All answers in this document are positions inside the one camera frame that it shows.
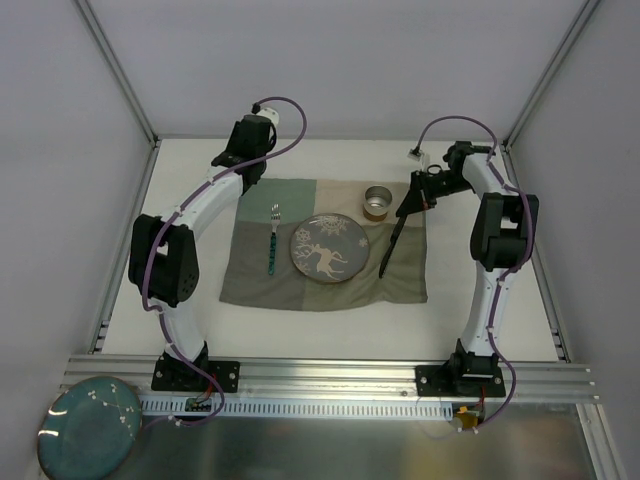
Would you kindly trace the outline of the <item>grey reindeer plate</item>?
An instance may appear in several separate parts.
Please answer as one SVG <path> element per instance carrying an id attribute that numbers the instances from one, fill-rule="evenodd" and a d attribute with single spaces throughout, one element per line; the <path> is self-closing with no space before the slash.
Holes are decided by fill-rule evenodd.
<path id="1" fill-rule="evenodd" d="M 290 241 L 295 268 L 319 283 L 346 282 L 365 267 L 370 241 L 364 228 L 342 214 L 317 214 L 301 222 Z"/>

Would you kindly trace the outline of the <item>black table knife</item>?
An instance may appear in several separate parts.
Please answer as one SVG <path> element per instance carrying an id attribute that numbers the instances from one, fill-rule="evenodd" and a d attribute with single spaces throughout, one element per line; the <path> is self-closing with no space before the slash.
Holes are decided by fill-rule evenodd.
<path id="1" fill-rule="evenodd" d="M 407 217 L 406 216 L 401 216 L 398 218 L 398 221 L 396 223 L 396 225 L 394 226 L 394 229 L 391 233 L 390 236 L 390 240 L 389 240 L 389 245 L 388 248 L 382 258 L 380 267 L 379 267 L 379 271 L 378 271 L 378 278 L 382 279 L 387 271 L 387 267 L 389 264 L 389 261 L 391 259 L 391 256 L 394 252 L 394 249 L 396 247 L 396 244 L 398 242 L 398 239 L 402 233 L 402 230 L 404 228 L 405 222 L 406 222 Z"/>

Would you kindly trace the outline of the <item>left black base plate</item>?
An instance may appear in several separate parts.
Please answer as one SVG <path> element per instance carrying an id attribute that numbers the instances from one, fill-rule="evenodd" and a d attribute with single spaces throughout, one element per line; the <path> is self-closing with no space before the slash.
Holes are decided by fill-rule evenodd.
<path id="1" fill-rule="evenodd" d="M 217 381 L 224 393 L 236 393 L 241 364 L 237 361 L 209 360 L 203 370 Z M 166 356 L 157 360 L 151 390 L 158 392 L 204 392 L 210 382 L 185 363 Z"/>

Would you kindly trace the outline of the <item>green beige cloth placemat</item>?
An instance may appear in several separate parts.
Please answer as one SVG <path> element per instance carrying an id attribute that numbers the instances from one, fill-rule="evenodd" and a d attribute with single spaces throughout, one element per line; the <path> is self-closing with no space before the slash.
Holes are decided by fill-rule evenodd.
<path id="1" fill-rule="evenodd" d="M 330 312 L 377 302 L 427 301 L 426 220 L 411 215 L 390 247 L 394 216 L 364 214 L 371 183 L 265 179 L 236 210 L 222 302 L 251 308 Z"/>

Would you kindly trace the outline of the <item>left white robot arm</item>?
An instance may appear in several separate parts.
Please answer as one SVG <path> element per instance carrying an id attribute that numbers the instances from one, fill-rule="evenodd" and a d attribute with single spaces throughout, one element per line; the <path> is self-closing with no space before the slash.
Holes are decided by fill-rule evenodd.
<path id="1" fill-rule="evenodd" d="M 138 288 L 143 309 L 160 320 L 165 352 L 178 361 L 174 378 L 185 389 L 197 390 L 209 377 L 208 365 L 198 359 L 205 340 L 190 305 L 200 275 L 196 242 L 227 205 L 258 182 L 266 164 L 241 165 L 274 149 L 278 123 L 279 114 L 269 107 L 245 115 L 194 192 L 163 214 L 141 214 L 134 222 L 129 282 Z"/>

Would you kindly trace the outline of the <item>teal round stool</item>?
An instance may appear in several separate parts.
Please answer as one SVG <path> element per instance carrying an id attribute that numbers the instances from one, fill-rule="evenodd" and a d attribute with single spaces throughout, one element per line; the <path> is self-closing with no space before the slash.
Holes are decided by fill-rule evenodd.
<path id="1" fill-rule="evenodd" d="M 137 393 L 112 376 L 64 391 L 37 432 L 37 459 L 49 479 L 105 479 L 128 457 L 142 429 Z"/>

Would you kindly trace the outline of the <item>aluminium mounting rail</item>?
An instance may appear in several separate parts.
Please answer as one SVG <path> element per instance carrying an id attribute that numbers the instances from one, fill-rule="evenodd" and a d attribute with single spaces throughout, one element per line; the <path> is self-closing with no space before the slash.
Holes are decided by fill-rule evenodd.
<path id="1" fill-rule="evenodd" d="M 151 391 L 156 358 L 149 355 L 73 355 L 59 389 L 94 376 L 113 376 L 140 392 Z M 415 400 L 410 361 L 240 358 L 235 394 L 242 398 Z M 600 392 L 591 369 L 561 362 L 517 362 L 515 402 L 594 404 Z"/>

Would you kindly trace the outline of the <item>green handled fork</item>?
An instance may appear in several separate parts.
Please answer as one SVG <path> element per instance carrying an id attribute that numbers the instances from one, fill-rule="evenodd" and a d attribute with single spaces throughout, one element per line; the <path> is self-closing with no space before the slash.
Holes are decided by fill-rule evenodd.
<path id="1" fill-rule="evenodd" d="M 273 276 L 275 273 L 275 263 L 276 263 L 276 253 L 277 253 L 277 230 L 281 222 L 281 213 L 280 207 L 278 204 L 273 204 L 271 208 L 271 234 L 270 234 L 270 245 L 269 245 L 269 263 L 268 263 L 268 274 Z"/>

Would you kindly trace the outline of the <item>metal cup with cork base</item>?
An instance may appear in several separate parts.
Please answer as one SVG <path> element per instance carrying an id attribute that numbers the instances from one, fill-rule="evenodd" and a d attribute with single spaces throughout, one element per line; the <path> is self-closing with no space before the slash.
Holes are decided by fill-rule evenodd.
<path id="1" fill-rule="evenodd" d="M 393 196 L 391 191 L 382 185 L 368 187 L 363 196 L 362 211 L 366 219 L 382 222 L 386 219 Z"/>

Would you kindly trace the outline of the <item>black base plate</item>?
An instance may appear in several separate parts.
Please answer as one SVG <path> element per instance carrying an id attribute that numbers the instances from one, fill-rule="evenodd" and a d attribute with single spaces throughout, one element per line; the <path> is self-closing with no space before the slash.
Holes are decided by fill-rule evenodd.
<path id="1" fill-rule="evenodd" d="M 241 364 L 237 361 L 209 360 L 203 370 L 217 381 L 224 393 L 236 393 Z M 210 382 L 185 363 L 166 356 L 157 360 L 151 390 L 158 392 L 204 392 Z"/>
<path id="2" fill-rule="evenodd" d="M 415 382 L 420 397 L 504 398 L 506 388 L 499 367 L 486 371 L 454 371 L 448 365 L 419 365 Z"/>

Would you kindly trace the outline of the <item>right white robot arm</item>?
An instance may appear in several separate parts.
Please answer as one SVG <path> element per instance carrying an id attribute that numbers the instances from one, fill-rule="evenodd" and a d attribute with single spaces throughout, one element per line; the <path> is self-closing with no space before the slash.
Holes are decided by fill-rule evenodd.
<path id="1" fill-rule="evenodd" d="M 472 191 L 480 201 L 470 237 L 476 283 L 469 318 L 447 361 L 415 367 L 421 397 L 507 395 L 502 370 L 508 363 L 498 348 L 499 333 L 515 276 L 532 255 L 539 200 L 505 180 L 491 161 L 493 154 L 489 146 L 455 142 L 444 166 L 412 172 L 396 211 L 391 247 L 408 216 L 434 208 L 439 199 Z"/>

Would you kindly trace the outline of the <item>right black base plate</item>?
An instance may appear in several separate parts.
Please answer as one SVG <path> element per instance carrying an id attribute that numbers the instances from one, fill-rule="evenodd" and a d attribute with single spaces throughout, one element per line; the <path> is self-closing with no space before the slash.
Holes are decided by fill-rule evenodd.
<path id="1" fill-rule="evenodd" d="M 506 388 L 499 367 L 486 371 L 454 371 L 448 365 L 419 365 L 415 382 L 420 397 L 504 398 Z"/>

